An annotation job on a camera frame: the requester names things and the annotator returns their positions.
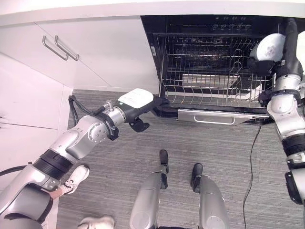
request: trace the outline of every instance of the dishwasher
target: dishwasher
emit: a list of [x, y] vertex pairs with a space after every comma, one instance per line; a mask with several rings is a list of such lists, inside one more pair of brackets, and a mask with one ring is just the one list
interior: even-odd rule
[[[182, 121], [223, 125], [272, 122], [262, 95], [275, 76], [252, 70], [250, 53], [267, 35], [285, 33], [285, 18], [249, 15], [141, 16], [170, 103], [155, 112]], [[298, 30], [304, 19], [296, 19]]]

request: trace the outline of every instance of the black cable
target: black cable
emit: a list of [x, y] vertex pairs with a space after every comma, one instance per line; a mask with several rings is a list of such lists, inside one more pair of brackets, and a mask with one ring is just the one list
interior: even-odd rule
[[0, 172], [0, 176], [3, 176], [3, 175], [8, 174], [8, 173], [13, 173], [13, 172], [23, 170], [25, 167], [26, 166], [16, 166], [16, 167], [13, 167], [13, 168], [5, 169], [5, 170]]
[[248, 190], [247, 190], [247, 193], [246, 193], [246, 195], [245, 195], [245, 197], [244, 197], [244, 201], [243, 201], [244, 229], [246, 229], [246, 218], [245, 218], [245, 215], [244, 215], [244, 206], [245, 206], [245, 204], [246, 204], [248, 195], [249, 195], [249, 193], [250, 193], [250, 191], [251, 191], [252, 184], [253, 184], [252, 152], [253, 152], [253, 147], [254, 147], [254, 145], [255, 145], [255, 142], [256, 142], [256, 139], [257, 139], [257, 137], [258, 137], [258, 134], [259, 134], [259, 132], [261, 131], [261, 128], [262, 128], [262, 126], [260, 125], [259, 128], [258, 128], [258, 130], [257, 130], [255, 139], [254, 139], [253, 144], [252, 144], [252, 147], [251, 147], [251, 152], [250, 152], [251, 180], [250, 180], [249, 188], [248, 188]]
[[91, 115], [91, 116], [96, 116], [98, 115], [100, 112], [103, 112], [105, 110], [104, 106], [101, 106], [99, 109], [95, 110], [95, 111], [89, 111], [83, 104], [81, 104], [74, 95], [70, 95], [69, 96], [69, 106], [72, 112], [72, 117], [73, 117], [73, 126], [76, 126], [76, 124], [79, 121], [79, 117], [77, 115], [77, 112], [75, 110], [74, 107], [74, 103], [78, 106], [78, 108], [83, 111], [85, 114], [87, 115]]

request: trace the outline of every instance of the robot leg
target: robot leg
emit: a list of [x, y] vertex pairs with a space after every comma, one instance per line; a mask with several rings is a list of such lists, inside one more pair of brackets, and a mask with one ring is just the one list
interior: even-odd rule
[[191, 186], [200, 194], [199, 229], [229, 229], [229, 219], [224, 205], [224, 198], [208, 176], [202, 175], [203, 167], [195, 164]]
[[145, 179], [134, 203], [130, 217], [131, 229], [156, 229], [160, 189], [167, 188], [168, 156], [160, 151], [161, 165]]

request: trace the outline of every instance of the cabinet door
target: cabinet door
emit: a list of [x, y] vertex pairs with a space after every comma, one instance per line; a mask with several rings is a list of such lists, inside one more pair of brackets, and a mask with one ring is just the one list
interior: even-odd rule
[[[0, 171], [33, 163], [56, 140], [57, 130], [9, 125], [0, 123]], [[0, 190], [3, 190], [18, 174], [14, 172], [0, 177]]]
[[111, 87], [158, 93], [157, 71], [139, 16], [37, 24], [73, 47], [80, 60]]
[[0, 122], [58, 128], [63, 85], [0, 54]]
[[61, 55], [65, 55], [48, 35], [35, 23], [0, 27], [0, 52], [71, 88], [109, 86], [80, 61], [68, 58], [64, 61], [42, 44], [46, 43]]

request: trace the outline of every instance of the dishwasher rack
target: dishwasher rack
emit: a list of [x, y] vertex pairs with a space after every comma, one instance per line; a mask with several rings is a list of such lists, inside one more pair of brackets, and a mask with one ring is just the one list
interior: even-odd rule
[[258, 95], [274, 80], [247, 67], [261, 38], [157, 34], [164, 45], [160, 93], [173, 104], [261, 107]]

